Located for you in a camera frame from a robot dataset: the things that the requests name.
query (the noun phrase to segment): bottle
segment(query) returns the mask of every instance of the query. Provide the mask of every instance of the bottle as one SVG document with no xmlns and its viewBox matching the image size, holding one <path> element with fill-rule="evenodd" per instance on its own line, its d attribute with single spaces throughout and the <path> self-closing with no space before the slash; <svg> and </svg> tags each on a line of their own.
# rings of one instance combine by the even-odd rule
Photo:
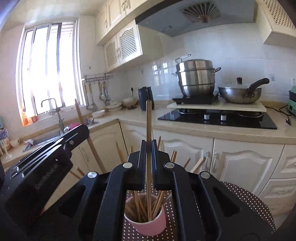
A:
<svg viewBox="0 0 296 241">
<path fill-rule="evenodd" d="M 26 115 L 26 108 L 22 109 L 22 121 L 24 123 L 24 126 L 27 126 L 29 124 L 28 118 L 27 118 L 27 115 Z"/>
</svg>

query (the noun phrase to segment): backsplash tile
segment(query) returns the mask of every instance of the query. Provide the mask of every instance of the backsplash tile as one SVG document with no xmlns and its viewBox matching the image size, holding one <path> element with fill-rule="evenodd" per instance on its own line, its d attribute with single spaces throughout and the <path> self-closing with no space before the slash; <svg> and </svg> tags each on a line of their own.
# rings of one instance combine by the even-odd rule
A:
<svg viewBox="0 0 296 241">
<path fill-rule="evenodd" d="M 230 24 L 195 30 L 168 37 L 160 34 L 164 57 L 127 71 L 128 86 L 138 89 L 151 86 L 155 100 L 169 100 L 181 95 L 175 59 L 191 54 L 192 58 L 208 59 L 216 73 L 216 85 L 235 83 L 237 77 L 251 84 L 275 75 L 275 81 L 263 87 L 261 100 L 287 102 L 296 77 L 296 49 L 264 45 L 255 23 Z"/>
</svg>

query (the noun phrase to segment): kitchen window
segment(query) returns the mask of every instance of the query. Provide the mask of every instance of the kitchen window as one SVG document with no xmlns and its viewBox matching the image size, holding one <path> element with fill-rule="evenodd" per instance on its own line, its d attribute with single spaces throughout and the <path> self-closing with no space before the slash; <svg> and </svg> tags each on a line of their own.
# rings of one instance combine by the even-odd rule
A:
<svg viewBox="0 0 296 241">
<path fill-rule="evenodd" d="M 19 63 L 20 107 L 27 117 L 58 107 L 84 104 L 79 77 L 77 21 L 49 23 L 26 29 Z"/>
</svg>

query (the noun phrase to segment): stove knob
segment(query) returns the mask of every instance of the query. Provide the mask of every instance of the stove knob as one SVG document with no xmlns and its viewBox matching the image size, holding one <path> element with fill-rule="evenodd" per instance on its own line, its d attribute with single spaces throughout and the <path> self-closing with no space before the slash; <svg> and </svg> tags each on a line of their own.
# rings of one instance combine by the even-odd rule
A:
<svg viewBox="0 0 296 241">
<path fill-rule="evenodd" d="M 208 121 L 210 119 L 210 114 L 205 113 L 204 114 L 205 121 Z"/>
<path fill-rule="evenodd" d="M 221 114 L 221 121 L 226 121 L 226 114 Z"/>
</svg>

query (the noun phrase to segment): ceiling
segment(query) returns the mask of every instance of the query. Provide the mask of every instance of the ceiling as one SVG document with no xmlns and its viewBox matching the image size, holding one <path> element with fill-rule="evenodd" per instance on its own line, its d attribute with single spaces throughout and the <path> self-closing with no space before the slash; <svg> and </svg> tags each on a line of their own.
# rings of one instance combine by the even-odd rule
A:
<svg viewBox="0 0 296 241">
<path fill-rule="evenodd" d="M 3 26 L 7 31 L 20 24 L 42 23 L 63 17 L 95 16 L 106 0 L 20 0 Z"/>
</svg>

